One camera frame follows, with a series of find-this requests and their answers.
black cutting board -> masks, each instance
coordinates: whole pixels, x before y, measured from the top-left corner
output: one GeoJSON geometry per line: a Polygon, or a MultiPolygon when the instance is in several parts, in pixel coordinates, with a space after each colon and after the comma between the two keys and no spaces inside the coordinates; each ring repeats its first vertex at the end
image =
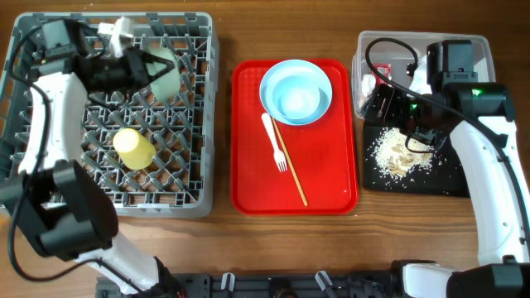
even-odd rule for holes
{"type": "Polygon", "coordinates": [[[365,123],[363,127],[363,186],[368,190],[389,191],[424,195],[450,195],[469,198],[464,170],[456,155],[451,140],[447,138],[442,148],[432,159],[432,168],[428,171],[417,169],[409,171],[401,180],[391,175],[383,175],[377,166],[373,153],[374,142],[381,136],[385,127],[365,123]]]}

gray plastic dish rack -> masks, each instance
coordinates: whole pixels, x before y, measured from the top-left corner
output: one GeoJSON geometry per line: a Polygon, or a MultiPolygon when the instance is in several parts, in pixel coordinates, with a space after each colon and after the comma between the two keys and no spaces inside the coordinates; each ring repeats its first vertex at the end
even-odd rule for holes
{"type": "MultiPolygon", "coordinates": [[[[84,168],[114,202],[118,215],[154,218],[199,218],[210,213],[214,184],[214,104],[219,77],[219,40],[210,15],[203,12],[25,13],[15,21],[0,81],[0,179],[17,174],[30,132],[31,93],[8,78],[7,65],[16,43],[34,26],[68,17],[97,28],[120,17],[137,22],[134,45],[163,46],[179,57],[181,92],[167,103],[154,100],[149,88],[124,95],[97,94],[117,106],[110,111],[88,105],[84,111],[84,168]],[[122,127],[140,131],[157,149],[146,169],[130,171],[113,149],[122,127]]],[[[87,37],[101,49],[96,37],[87,37]]],[[[41,57],[42,37],[34,34],[16,58],[16,72],[30,69],[41,57]]],[[[48,203],[61,203],[56,196],[48,203]]]]}

plastic bin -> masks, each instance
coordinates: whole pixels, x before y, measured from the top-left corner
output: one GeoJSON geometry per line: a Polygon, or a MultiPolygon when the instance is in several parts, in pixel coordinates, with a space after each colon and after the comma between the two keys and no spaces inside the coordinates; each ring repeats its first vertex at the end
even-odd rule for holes
{"type": "MultiPolygon", "coordinates": [[[[214,185],[214,104],[219,77],[219,40],[210,15],[203,12],[25,13],[15,21],[6,65],[21,36],[43,22],[69,17],[97,28],[120,17],[136,21],[134,45],[163,46],[180,58],[186,69],[181,93],[167,103],[153,100],[149,88],[124,103],[119,92],[104,96],[121,109],[100,106],[84,111],[82,161],[94,181],[114,202],[119,215],[156,218],[199,218],[210,213],[214,185]],[[112,136],[122,127],[140,130],[155,145],[157,159],[147,168],[130,171],[113,149],[112,136]]],[[[87,41],[96,50],[97,38],[87,41]]],[[[16,71],[26,73],[42,45],[37,32],[17,57],[16,71]]],[[[0,81],[0,179],[17,173],[29,136],[31,96],[23,84],[7,77],[0,81]]],[[[55,197],[48,206],[62,204],[55,197]]]]}
{"type": "MultiPolygon", "coordinates": [[[[426,48],[432,43],[443,40],[470,40],[473,46],[475,71],[479,72],[479,82],[495,81],[494,62],[491,57],[489,43],[483,36],[425,32],[363,31],[359,34],[357,52],[351,65],[352,98],[354,100],[354,111],[358,118],[364,119],[361,108],[367,100],[360,90],[361,79],[363,75],[370,73],[364,54],[368,44],[379,37],[392,37],[406,42],[416,51],[418,59],[426,55],[426,48]]],[[[392,80],[405,87],[410,86],[411,77],[406,74],[407,63],[414,62],[414,59],[406,48],[391,42],[380,42],[370,50],[370,59],[372,63],[390,64],[392,80]]]]}

light blue bowl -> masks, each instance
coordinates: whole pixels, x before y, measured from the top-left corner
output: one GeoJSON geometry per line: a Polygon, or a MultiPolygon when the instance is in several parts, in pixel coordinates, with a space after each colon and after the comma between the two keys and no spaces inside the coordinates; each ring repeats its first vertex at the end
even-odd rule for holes
{"type": "Polygon", "coordinates": [[[274,65],[259,88],[265,110],[277,121],[306,125],[318,120],[331,105],[331,82],[318,66],[304,60],[274,65]]]}
{"type": "Polygon", "coordinates": [[[288,76],[274,86],[272,103],[280,114],[291,120],[311,116],[320,103],[318,87],[301,75],[288,76]]]}

green indicator light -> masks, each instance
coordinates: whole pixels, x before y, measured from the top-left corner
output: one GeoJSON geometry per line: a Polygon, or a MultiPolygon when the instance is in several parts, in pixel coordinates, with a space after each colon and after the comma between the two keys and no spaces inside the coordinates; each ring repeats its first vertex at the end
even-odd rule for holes
{"type": "Polygon", "coordinates": [[[472,89],[471,93],[473,94],[473,96],[479,96],[482,93],[482,90],[480,90],[480,89],[472,89]]]}

